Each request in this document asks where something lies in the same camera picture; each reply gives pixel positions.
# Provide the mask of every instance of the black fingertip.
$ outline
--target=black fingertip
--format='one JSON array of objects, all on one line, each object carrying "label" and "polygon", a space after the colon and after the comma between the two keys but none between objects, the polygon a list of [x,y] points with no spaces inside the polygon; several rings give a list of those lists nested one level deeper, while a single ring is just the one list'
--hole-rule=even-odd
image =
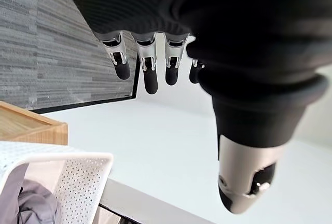
[{"label": "black fingertip", "polygon": [[226,208],[228,211],[230,211],[230,212],[232,213],[232,211],[231,211],[231,207],[232,207],[233,202],[232,202],[231,199],[229,199],[229,198],[223,193],[223,191],[220,189],[220,187],[219,187],[219,195],[220,195],[220,198],[221,198],[221,200],[222,200],[223,205],[225,206],[225,208]]},{"label": "black fingertip", "polygon": [[116,75],[121,80],[127,80],[130,77],[130,68],[128,61],[125,64],[118,62],[118,65],[114,65]]},{"label": "black fingertip", "polygon": [[178,77],[178,68],[174,68],[174,67],[166,68],[165,79],[166,79],[166,83],[168,85],[172,86],[172,85],[176,84],[177,77]]},{"label": "black fingertip", "polygon": [[190,73],[189,73],[189,80],[191,83],[193,84],[197,84],[198,83],[198,72],[201,68],[200,67],[194,67],[193,65],[191,65],[190,68]]},{"label": "black fingertip", "polygon": [[145,90],[148,94],[155,94],[158,90],[158,81],[156,70],[148,68],[143,71]]}]

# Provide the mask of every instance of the wooden box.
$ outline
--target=wooden box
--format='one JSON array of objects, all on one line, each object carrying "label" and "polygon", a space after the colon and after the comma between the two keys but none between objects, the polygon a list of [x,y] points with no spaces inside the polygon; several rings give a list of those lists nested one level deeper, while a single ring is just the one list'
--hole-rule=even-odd
[{"label": "wooden box", "polygon": [[67,145],[68,126],[0,101],[0,140]]}]

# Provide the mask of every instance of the clothing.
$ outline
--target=clothing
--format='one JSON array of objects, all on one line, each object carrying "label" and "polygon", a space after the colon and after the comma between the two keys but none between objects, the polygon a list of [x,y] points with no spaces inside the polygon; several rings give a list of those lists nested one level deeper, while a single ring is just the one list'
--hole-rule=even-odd
[{"label": "clothing", "polygon": [[18,196],[19,224],[60,223],[58,202],[48,189],[31,180],[24,180],[22,187]]},{"label": "clothing", "polygon": [[0,194],[0,224],[60,224],[60,207],[41,184],[25,180],[28,164],[16,167]]}]

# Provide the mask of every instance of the robotic hand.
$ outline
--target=robotic hand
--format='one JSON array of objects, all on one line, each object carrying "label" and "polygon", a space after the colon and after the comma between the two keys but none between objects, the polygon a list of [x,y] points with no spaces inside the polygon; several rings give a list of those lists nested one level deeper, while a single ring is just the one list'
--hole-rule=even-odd
[{"label": "robotic hand", "polygon": [[219,193],[232,213],[269,187],[279,157],[332,61],[332,0],[74,0],[104,43],[121,79],[129,77],[122,30],[134,37],[148,93],[157,91],[155,32],[166,36],[173,85],[188,33],[190,80],[212,96]]}]

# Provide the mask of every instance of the white laundry basket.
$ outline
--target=white laundry basket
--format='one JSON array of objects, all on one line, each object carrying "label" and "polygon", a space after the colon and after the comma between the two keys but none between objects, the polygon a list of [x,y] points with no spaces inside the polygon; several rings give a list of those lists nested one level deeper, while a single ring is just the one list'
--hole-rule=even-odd
[{"label": "white laundry basket", "polygon": [[112,154],[0,141],[0,194],[12,170],[27,163],[25,178],[39,182],[58,199],[61,224],[93,222],[112,167]]}]

